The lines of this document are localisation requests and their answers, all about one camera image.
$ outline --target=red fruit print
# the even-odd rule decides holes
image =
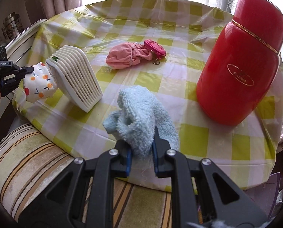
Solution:
[[[28,96],[29,95],[29,89],[26,87],[26,88],[24,88],[24,91],[25,91],[25,95]]]

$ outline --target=gold band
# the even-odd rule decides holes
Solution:
[[[252,35],[255,39],[259,40],[262,44],[264,44],[266,47],[268,47],[269,49],[271,49],[274,53],[276,53],[277,55],[280,54],[279,51],[277,51],[276,49],[274,49],[273,47],[271,47],[269,44],[267,44],[263,39],[261,39],[259,36],[255,35],[253,32],[249,31],[247,28],[243,27],[242,25],[240,25],[238,22],[236,22],[235,20],[232,20],[232,23],[235,24],[238,28],[240,28],[241,30],[247,32],[248,34]]]

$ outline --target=striped cushion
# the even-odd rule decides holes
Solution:
[[[5,209],[18,220],[22,210],[72,160],[31,124],[12,131],[0,143],[0,201]],[[114,227],[171,227],[170,193],[115,179],[113,207]]]

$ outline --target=white fabric with orange print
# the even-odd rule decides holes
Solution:
[[[34,72],[25,75],[23,81],[26,101],[31,103],[53,96],[58,89],[45,63],[40,62],[33,67]]]

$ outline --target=red cap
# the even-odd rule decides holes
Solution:
[[[280,51],[283,14],[269,0],[238,0],[233,19]]]

